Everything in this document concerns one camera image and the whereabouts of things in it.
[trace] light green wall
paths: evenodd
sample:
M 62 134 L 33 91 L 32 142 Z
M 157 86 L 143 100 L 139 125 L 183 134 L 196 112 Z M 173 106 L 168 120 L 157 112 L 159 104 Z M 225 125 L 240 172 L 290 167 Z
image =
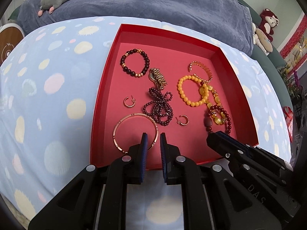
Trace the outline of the light green wall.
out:
M 272 10 L 279 19 L 279 25 L 274 30 L 273 45 L 278 48 L 284 39 L 288 36 L 298 18 L 302 9 L 296 0 L 244 0 L 258 14 L 265 8 Z

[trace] sofa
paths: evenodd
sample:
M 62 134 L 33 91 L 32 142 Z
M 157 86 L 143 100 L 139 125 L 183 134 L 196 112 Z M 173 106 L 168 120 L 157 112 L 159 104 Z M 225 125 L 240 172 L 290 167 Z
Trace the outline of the sofa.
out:
M 238 0 L 238 2 L 249 8 L 253 22 L 259 26 L 261 23 L 261 17 L 257 14 L 257 12 L 243 0 Z M 277 49 L 273 46 L 273 52 L 266 56 L 257 45 L 254 45 L 251 58 L 258 61 L 259 65 L 268 76 L 272 86 L 274 87 L 281 107 L 289 106 L 293 111 L 293 106 L 287 87 L 277 71 L 278 68 L 286 66 L 285 60 L 279 54 Z

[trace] polka dot tablecloth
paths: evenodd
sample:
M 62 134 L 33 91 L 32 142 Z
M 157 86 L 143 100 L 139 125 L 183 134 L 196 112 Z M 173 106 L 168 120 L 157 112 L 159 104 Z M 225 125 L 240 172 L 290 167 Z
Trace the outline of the polka dot tablecloth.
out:
M 89 164 L 97 91 L 121 23 L 186 34 L 217 45 L 248 99 L 259 146 L 290 161 L 286 122 L 260 65 L 244 53 L 188 28 L 128 17 L 63 21 L 27 35 L 0 67 L 0 192 L 32 219 Z M 129 187 L 127 229 L 183 229 L 180 187 L 158 171 Z

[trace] red stuffed animal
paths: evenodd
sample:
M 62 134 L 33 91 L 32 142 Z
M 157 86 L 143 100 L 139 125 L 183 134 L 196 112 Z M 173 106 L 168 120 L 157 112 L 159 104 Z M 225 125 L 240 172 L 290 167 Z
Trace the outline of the red stuffed animal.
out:
M 273 41 L 273 37 L 270 36 L 274 34 L 273 27 L 276 27 L 279 23 L 277 16 L 268 8 L 266 8 L 261 14 L 260 17 L 262 21 L 259 25 L 259 28 L 265 33 L 269 41 Z

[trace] red bag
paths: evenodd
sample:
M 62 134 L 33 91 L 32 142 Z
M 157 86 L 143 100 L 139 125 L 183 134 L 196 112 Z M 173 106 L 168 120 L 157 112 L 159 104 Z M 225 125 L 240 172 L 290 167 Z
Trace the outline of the red bag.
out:
M 282 108 L 282 111 L 285 114 L 288 133 L 289 133 L 290 141 L 292 143 L 292 140 L 293 140 L 293 112 L 291 111 L 291 108 L 289 106 L 285 106 L 284 108 Z

